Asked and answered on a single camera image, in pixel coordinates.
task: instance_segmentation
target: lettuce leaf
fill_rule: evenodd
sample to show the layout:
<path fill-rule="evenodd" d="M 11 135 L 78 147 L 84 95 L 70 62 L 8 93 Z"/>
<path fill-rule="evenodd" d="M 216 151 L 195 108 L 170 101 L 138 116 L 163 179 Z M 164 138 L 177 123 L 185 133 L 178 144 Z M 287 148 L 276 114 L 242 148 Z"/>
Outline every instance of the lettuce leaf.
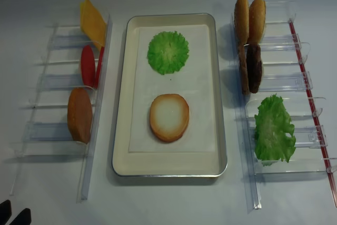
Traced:
<path fill-rule="evenodd" d="M 161 32 L 148 45 L 147 59 L 152 69 L 164 75 L 179 71 L 189 51 L 189 43 L 181 33 Z"/>
<path fill-rule="evenodd" d="M 285 159 L 289 162 L 295 152 L 294 125 L 283 105 L 282 97 L 265 98 L 255 115 L 255 154 L 259 160 Z"/>

